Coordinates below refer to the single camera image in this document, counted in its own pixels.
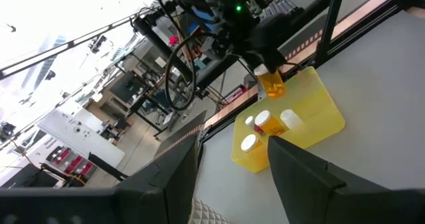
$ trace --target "pink object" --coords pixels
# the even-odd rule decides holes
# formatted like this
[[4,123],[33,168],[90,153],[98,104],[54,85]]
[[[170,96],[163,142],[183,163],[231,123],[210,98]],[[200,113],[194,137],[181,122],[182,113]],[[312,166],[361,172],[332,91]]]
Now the pink object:
[[245,86],[240,87],[240,90],[236,91],[229,99],[226,99],[228,103],[231,103],[242,96],[248,89]]
[[254,124],[254,131],[257,132],[259,135],[264,135],[264,131]]
[[177,35],[173,35],[172,37],[170,37],[170,45],[176,45],[177,43],[179,43],[179,37]]

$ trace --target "window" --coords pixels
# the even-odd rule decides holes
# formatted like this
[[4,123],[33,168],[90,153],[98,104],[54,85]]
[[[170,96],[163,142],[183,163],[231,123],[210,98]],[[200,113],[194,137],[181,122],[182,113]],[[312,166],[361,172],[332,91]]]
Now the window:
[[22,155],[25,151],[30,149],[34,144],[36,144],[44,136],[46,136],[45,132],[41,130],[37,130],[36,132],[32,133],[28,138],[25,138],[25,140],[22,141],[21,145],[13,149],[13,152],[15,152],[16,154]]

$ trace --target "yellow tray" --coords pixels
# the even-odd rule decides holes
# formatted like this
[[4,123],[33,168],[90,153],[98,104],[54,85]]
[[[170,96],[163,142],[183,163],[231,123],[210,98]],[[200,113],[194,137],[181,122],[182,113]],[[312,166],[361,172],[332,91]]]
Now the yellow tray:
[[243,139],[249,134],[254,134],[254,131],[244,123],[249,116],[256,117],[261,111],[269,110],[272,116],[282,122],[280,113],[292,109],[302,119],[303,124],[288,130],[280,137],[304,149],[344,128],[344,118],[313,67],[308,67],[290,78],[285,82],[285,87],[286,93],[283,97],[260,100],[236,117],[232,160],[250,171],[263,170],[269,166],[269,161],[268,135],[258,136],[264,145],[248,153],[240,149]]

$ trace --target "white table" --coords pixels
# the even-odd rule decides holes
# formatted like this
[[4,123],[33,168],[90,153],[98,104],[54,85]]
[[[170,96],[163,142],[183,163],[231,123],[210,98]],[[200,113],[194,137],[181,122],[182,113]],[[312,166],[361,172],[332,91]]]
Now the white table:
[[[425,187],[424,27],[401,12],[318,68],[346,125],[308,151],[387,188]],[[233,163],[232,136],[205,143],[195,196],[234,223],[288,223],[270,168]]]

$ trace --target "white bottle cap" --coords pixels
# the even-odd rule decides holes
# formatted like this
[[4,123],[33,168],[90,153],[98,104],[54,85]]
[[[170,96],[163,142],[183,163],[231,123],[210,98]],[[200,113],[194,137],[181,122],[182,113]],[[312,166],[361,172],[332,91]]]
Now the white bottle cap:
[[268,73],[268,69],[266,68],[264,64],[260,64],[257,68],[254,69],[254,74],[256,76],[267,74],[267,73]]
[[248,126],[253,124],[253,122],[254,122],[254,117],[252,117],[252,116],[249,116],[245,119],[245,124],[248,125]]
[[255,117],[255,125],[259,127],[263,126],[270,119],[271,116],[272,115],[267,110],[259,113],[257,117]]
[[255,147],[257,142],[258,142],[257,136],[255,136],[255,134],[250,134],[244,139],[244,141],[242,141],[240,145],[240,149],[242,149],[242,151],[244,152],[249,152],[252,150],[252,148]]
[[280,120],[289,129],[295,128],[296,126],[303,124],[303,120],[301,120],[301,118],[299,118],[299,116],[292,109],[282,111],[282,113],[280,114]]

